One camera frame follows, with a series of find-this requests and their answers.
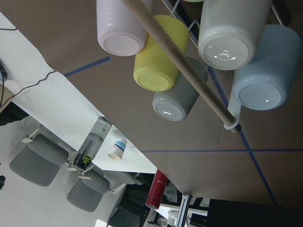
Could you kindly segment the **green cup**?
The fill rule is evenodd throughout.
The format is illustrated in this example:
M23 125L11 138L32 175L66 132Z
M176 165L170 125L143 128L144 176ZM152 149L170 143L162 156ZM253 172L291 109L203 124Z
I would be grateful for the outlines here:
M183 0L183 1L190 3L198 3L198 2L203 2L204 0Z

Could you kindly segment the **clear water bottle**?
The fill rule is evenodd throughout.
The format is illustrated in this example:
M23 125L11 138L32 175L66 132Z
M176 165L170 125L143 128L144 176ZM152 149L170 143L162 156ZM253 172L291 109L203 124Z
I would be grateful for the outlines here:
M82 170L87 169L98 153L111 127L112 123L106 117L101 116L97 119L74 159L74 166Z

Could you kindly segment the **wooden rack rod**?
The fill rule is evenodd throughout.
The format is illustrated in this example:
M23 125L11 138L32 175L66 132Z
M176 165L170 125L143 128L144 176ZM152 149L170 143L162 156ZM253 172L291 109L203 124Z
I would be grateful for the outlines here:
M166 31L149 12L140 0L124 0L123 3L130 9L132 14L153 37L156 43L163 49L175 66L183 73L189 83L195 88L210 108L217 114L226 126L231 127L233 133L241 131L241 125L228 111L222 101L215 95L210 87L200 78L196 69L190 64L185 55L172 41Z

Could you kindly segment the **pink cup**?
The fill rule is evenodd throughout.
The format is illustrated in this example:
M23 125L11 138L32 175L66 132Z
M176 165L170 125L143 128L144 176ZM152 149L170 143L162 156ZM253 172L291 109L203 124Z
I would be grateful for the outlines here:
M121 0L97 0L99 45L116 56L132 56L145 45L146 30Z

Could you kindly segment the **grey office chair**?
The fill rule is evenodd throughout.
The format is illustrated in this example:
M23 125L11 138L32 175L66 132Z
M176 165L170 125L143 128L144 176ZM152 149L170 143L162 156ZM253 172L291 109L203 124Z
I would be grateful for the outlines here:
M81 178L67 195L67 201L87 212L94 212L102 197L110 187L110 182L94 170L88 171L87 177Z
M10 169L22 178L43 187L49 186L61 166L68 159L68 152L42 134L23 148L10 162Z

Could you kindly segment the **yellow cup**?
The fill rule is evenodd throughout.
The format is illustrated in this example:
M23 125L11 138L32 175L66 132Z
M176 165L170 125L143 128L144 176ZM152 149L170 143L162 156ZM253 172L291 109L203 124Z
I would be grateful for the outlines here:
M155 15L154 17L177 47L185 53L189 41L187 26L172 16ZM162 48L150 35L147 35L144 48L135 56L135 82L150 91L166 91L174 86L178 73L179 69Z

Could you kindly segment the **cream cup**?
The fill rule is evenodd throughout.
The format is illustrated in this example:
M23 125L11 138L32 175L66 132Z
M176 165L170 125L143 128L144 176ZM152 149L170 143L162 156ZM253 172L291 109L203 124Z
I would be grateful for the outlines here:
M205 0L198 52L209 66L238 69L254 57L271 8L270 0Z

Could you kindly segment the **grey cup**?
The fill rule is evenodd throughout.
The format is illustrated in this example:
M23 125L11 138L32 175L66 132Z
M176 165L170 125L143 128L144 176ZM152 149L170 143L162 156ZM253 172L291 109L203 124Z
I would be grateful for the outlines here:
M190 113L198 96L196 89L179 72L172 88L155 93L152 106L155 112L164 119L181 121Z

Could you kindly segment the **aluminium frame post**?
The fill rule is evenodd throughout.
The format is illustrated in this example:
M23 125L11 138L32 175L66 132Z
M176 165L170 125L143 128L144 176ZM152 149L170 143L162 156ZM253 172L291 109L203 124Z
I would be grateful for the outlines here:
M175 227L184 227L185 222L187 220L187 212L189 208L190 201L192 199L192 196L189 194L183 194L182 200L178 212L178 217L175 223Z

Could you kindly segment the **light blue cup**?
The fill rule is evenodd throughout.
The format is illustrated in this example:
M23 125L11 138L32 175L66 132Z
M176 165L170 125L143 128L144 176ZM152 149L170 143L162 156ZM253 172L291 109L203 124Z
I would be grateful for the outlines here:
M254 58L234 72L235 98L258 111L281 106L290 93L301 51L302 41L294 30L266 25Z

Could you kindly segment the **red thermos bottle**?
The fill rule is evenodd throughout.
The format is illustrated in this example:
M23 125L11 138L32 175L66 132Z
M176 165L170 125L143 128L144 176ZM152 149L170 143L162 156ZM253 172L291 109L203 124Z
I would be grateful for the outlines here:
M168 182L168 178L157 169L145 205L148 208L157 210L160 207L162 197Z

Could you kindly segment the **paper cup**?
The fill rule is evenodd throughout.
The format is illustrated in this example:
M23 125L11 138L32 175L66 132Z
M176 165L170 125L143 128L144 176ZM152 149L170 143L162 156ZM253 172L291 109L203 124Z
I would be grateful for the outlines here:
M112 160L122 160L123 154L127 145L127 141L124 139L116 140L108 152L107 156Z

